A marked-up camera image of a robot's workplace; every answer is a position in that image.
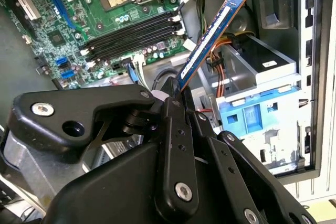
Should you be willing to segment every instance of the ram slot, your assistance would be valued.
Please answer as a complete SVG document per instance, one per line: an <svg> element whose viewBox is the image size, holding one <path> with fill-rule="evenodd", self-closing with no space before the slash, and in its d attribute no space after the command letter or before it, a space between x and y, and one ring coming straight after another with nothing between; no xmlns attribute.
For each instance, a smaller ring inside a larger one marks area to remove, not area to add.
<svg viewBox="0 0 336 224"><path fill-rule="evenodd" d="M99 37L99 38L89 41L85 45L85 48L92 48L92 47L97 48L97 47L103 46L106 43L111 43L121 38L124 38L126 36L129 36L130 32L136 33L138 31L143 31L151 27L164 25L165 23L169 22L169 18L171 18L172 16L173 14L171 12L167 12L159 16L155 16L153 18L147 19L143 22L134 24L132 26L122 28L118 31L115 31L103 37Z"/></svg>
<svg viewBox="0 0 336 224"><path fill-rule="evenodd" d="M106 48L104 51L97 51L97 53L92 57L92 60L109 59L111 57L117 57L119 55L122 55L123 53L135 50L137 48L146 47L148 45L171 37L173 33L177 30L177 26L170 26L161 28L156 31L152 31L151 33L138 37L132 41L127 41L114 47Z"/></svg>

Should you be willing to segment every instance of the orange wire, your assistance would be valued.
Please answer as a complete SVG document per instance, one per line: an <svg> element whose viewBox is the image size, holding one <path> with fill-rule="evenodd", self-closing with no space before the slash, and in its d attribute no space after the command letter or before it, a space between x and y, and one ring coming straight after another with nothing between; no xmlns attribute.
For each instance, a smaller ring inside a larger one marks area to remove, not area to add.
<svg viewBox="0 0 336 224"><path fill-rule="evenodd" d="M222 66L220 66L220 73L222 74L222 84L221 84L221 86L222 86L222 92L221 92L221 97L224 95L224 71L223 71L223 67Z"/></svg>

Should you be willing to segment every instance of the hole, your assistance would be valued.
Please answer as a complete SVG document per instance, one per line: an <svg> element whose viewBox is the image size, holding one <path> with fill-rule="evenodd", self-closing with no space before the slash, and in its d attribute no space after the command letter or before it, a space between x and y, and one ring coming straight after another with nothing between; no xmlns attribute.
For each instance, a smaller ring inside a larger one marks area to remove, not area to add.
<svg viewBox="0 0 336 224"><path fill-rule="evenodd" d="M311 57L313 54L313 40L306 41L306 58Z"/></svg>
<svg viewBox="0 0 336 224"><path fill-rule="evenodd" d="M230 116L228 116L228 117L227 117L227 122L228 122L229 124L238 122L238 117L237 117L237 115L230 115Z"/></svg>
<svg viewBox="0 0 336 224"><path fill-rule="evenodd" d="M310 133L306 133L306 136L304 137L305 139L305 149L304 152L305 154L310 153Z"/></svg>
<svg viewBox="0 0 336 224"><path fill-rule="evenodd" d="M67 121L62 125L62 129L69 136L79 137L84 135L84 127L79 122Z"/></svg>
<svg viewBox="0 0 336 224"><path fill-rule="evenodd" d="M273 112L273 111L277 111L277 110L278 110L278 103L277 102L273 103L272 107L267 108L268 113Z"/></svg>
<svg viewBox="0 0 336 224"><path fill-rule="evenodd" d="M260 104L256 104L244 109L244 116L248 133L263 129L263 121L261 119Z"/></svg>
<svg viewBox="0 0 336 224"><path fill-rule="evenodd" d="M289 217L294 222L294 224L301 224L301 221L299 220L299 218L296 217L295 214L293 214L292 212L289 213Z"/></svg>
<svg viewBox="0 0 336 224"><path fill-rule="evenodd" d="M307 86L311 86L311 75L307 76Z"/></svg>
<svg viewBox="0 0 336 224"><path fill-rule="evenodd" d="M232 174L235 174L235 170L232 168L232 167L229 167L229 171L232 173Z"/></svg>
<svg viewBox="0 0 336 224"><path fill-rule="evenodd" d="M182 151L182 152L185 152L186 148L183 144L180 144L179 145L179 149Z"/></svg>
<svg viewBox="0 0 336 224"><path fill-rule="evenodd" d="M266 162L265 151L266 151L265 149L260 150L260 160L262 163Z"/></svg>
<svg viewBox="0 0 336 224"><path fill-rule="evenodd" d="M306 17L306 28L313 26L313 15L311 15L311 9L308 9L308 15Z"/></svg>
<svg viewBox="0 0 336 224"><path fill-rule="evenodd" d="M248 216L249 216L250 220L252 220L254 222L256 221L256 218L252 214L249 214Z"/></svg>

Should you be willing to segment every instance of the green circuit board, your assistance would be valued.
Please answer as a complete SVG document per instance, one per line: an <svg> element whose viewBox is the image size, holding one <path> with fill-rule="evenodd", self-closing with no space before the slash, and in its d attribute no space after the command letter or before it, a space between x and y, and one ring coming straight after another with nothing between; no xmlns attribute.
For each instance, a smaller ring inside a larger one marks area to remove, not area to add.
<svg viewBox="0 0 336 224"><path fill-rule="evenodd" d="M41 18L30 21L34 34L24 28L5 0L0 0L0 3L8 10L19 31L31 38L30 45L38 60L47 62L49 69L45 73L58 80L65 89L80 88L102 78L125 74L125 69L119 65L121 60L146 51L146 48L137 48L119 57L101 61L88 69L87 56L80 53L86 42L172 11L178 6L176 0L153 0L142 5L134 0L109 0L109 6L106 5L106 0L61 0L75 27L73 29L60 15L53 0L32 1L41 14ZM159 51L146 53L147 64L183 52L183 43L184 38L177 35L161 41ZM64 69L60 69L55 63L61 57L67 57L71 64L69 69L75 73L71 78L64 79L61 76Z"/></svg>

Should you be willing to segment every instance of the white wire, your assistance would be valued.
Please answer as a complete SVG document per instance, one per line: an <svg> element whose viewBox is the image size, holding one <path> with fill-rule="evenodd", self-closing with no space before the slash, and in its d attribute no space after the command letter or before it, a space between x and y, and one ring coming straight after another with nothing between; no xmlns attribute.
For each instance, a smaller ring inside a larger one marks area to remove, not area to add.
<svg viewBox="0 0 336 224"><path fill-rule="evenodd" d="M149 87L148 87L148 85L147 85L147 83L146 83L146 80L145 80L145 75L143 73L142 64L139 64L139 74L140 74L141 80L142 80L142 82L144 84L144 87L147 88L148 90L150 90Z"/></svg>

